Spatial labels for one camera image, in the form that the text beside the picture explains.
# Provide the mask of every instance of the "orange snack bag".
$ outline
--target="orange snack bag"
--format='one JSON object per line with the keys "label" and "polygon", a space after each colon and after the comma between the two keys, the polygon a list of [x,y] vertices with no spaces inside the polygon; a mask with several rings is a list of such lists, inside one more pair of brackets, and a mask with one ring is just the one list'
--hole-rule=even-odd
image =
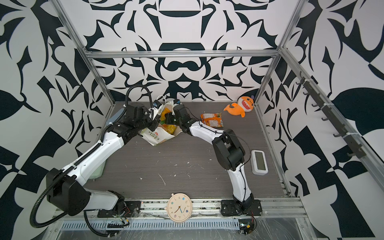
{"label": "orange snack bag", "polygon": [[165,119],[166,119],[166,114],[167,113],[171,113],[172,111],[171,110],[169,110],[168,108],[165,108],[164,110],[163,110],[163,112],[161,113],[161,117],[160,117],[160,121],[164,121]]}
{"label": "orange snack bag", "polygon": [[203,113],[200,115],[201,121],[210,127],[223,127],[221,113]]}

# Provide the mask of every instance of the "hook rack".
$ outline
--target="hook rack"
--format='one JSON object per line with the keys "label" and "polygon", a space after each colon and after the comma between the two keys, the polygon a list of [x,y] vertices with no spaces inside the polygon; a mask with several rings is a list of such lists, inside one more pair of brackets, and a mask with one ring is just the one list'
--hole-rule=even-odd
{"label": "hook rack", "polygon": [[331,124],[334,126],[337,134],[333,134],[334,137],[343,137],[344,141],[347,143],[347,145],[350,147],[350,149],[353,151],[352,154],[349,154],[348,156],[356,156],[358,158],[362,158],[366,156],[366,153],[364,150],[361,149],[362,145],[357,142],[357,138],[355,138],[353,135],[358,134],[357,132],[349,132],[346,129],[346,125],[341,122],[339,118],[339,113],[337,112],[337,109],[334,107],[334,104],[327,102],[327,98],[324,96],[324,94],[318,90],[318,87],[314,81],[308,81],[307,79],[303,80],[301,79],[300,83],[303,84],[304,88],[307,90],[307,93],[304,93],[304,95],[310,95],[316,104],[312,104],[313,107],[319,107],[321,111],[323,111],[326,118],[321,118],[323,121],[330,121]]}

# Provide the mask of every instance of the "white debris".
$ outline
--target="white debris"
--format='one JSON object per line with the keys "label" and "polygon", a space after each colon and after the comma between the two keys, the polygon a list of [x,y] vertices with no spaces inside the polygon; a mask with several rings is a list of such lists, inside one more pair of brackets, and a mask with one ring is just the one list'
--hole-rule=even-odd
{"label": "white debris", "polygon": [[[160,177],[161,177],[161,175],[160,174],[158,174]],[[164,179],[161,177],[161,180],[163,180],[163,183],[164,183],[164,186],[166,185],[166,183],[165,183],[165,181],[164,181]]]}

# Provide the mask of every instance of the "round clock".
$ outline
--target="round clock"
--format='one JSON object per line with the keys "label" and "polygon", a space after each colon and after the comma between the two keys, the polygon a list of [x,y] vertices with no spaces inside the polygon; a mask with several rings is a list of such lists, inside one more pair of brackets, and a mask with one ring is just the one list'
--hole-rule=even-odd
{"label": "round clock", "polygon": [[185,222],[192,214],[192,202],[185,194],[174,194],[168,201],[166,211],[173,221]]}

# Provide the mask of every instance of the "metal grate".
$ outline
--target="metal grate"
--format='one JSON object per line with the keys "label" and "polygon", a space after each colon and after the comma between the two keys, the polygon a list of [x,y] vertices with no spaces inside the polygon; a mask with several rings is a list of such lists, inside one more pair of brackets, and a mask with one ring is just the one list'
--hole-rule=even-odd
{"label": "metal grate", "polygon": [[[105,230],[108,223],[119,223],[116,220],[94,220],[91,226],[95,229]],[[66,220],[62,231],[76,231],[88,229],[83,220]],[[183,229],[230,229],[238,230],[238,219],[189,219],[183,223],[172,220],[132,220],[124,230],[183,230]]]}

